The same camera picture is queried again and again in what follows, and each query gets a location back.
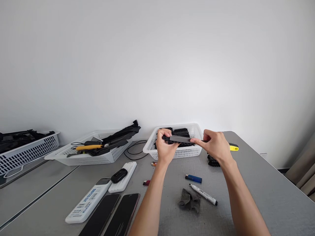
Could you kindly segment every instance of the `white remote control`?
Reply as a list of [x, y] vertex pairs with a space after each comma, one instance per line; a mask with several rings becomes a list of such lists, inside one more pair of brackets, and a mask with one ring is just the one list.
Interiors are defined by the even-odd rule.
[[66, 223], [75, 224], [84, 222], [92, 213], [98, 202], [102, 199], [111, 185], [112, 181], [110, 178], [100, 179], [66, 217]]
[[136, 166], [137, 166], [137, 162], [127, 162], [126, 164], [124, 164], [122, 168], [126, 169], [128, 171], [128, 174], [118, 183], [112, 184], [108, 192], [116, 193], [116, 192], [122, 192], [123, 190], [125, 190]]

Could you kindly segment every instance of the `person's left hand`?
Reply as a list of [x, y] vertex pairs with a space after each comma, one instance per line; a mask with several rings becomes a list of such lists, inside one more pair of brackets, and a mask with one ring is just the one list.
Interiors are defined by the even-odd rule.
[[164, 139], [162, 139], [163, 135], [170, 137], [172, 136], [172, 132], [169, 129], [159, 129], [157, 131], [157, 153], [158, 153], [158, 163], [166, 164], [167, 166], [171, 163], [175, 151], [178, 148], [178, 143], [167, 144]]

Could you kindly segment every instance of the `forearm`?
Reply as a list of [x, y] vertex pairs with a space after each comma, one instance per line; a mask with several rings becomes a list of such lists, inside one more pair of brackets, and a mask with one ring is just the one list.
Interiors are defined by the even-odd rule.
[[129, 236], [158, 235], [162, 190], [167, 165], [158, 165], [144, 195]]
[[238, 235], [270, 235], [236, 162], [221, 165], [230, 196], [232, 218]]

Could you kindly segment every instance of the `curtain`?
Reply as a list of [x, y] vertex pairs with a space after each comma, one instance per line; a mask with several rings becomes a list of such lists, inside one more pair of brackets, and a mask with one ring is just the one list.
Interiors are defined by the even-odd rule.
[[285, 176], [315, 202], [315, 134]]

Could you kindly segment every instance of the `basket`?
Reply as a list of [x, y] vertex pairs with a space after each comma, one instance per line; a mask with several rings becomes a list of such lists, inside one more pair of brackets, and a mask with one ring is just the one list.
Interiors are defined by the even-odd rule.
[[[111, 129], [111, 130], [98, 130], [94, 131], [87, 136], [75, 140], [74, 142], [84, 143], [90, 141], [93, 137], [103, 139], [106, 138], [121, 129]], [[80, 165], [97, 165], [97, 164], [109, 164], [117, 160], [117, 158], [126, 150], [126, 148], [131, 144], [132, 138], [128, 140], [128, 143], [124, 146], [111, 149], [109, 153], [100, 156], [90, 156], [89, 154], [80, 154], [75, 156], [70, 156], [67, 158], [68, 154], [77, 153], [76, 150], [71, 149], [73, 145], [68, 144], [50, 154], [48, 154], [46, 160], [57, 160], [67, 166], [80, 166]]]
[[[154, 147], [154, 143], [157, 140], [158, 129], [165, 128], [165, 127], [171, 127], [173, 129], [186, 128], [188, 129], [188, 132], [191, 138], [202, 139], [203, 137], [201, 129], [199, 125], [196, 123], [182, 124], [182, 125], [164, 125], [164, 126], [156, 127], [154, 131], [152, 132], [146, 145], [143, 148], [143, 152], [149, 153], [155, 160], [158, 160], [158, 151]], [[202, 150], [202, 147], [197, 146], [197, 145], [190, 146], [190, 147], [179, 147], [177, 148], [175, 152], [174, 158], [198, 156], [200, 155], [201, 150]]]
[[56, 132], [45, 138], [0, 154], [0, 176], [59, 147]]

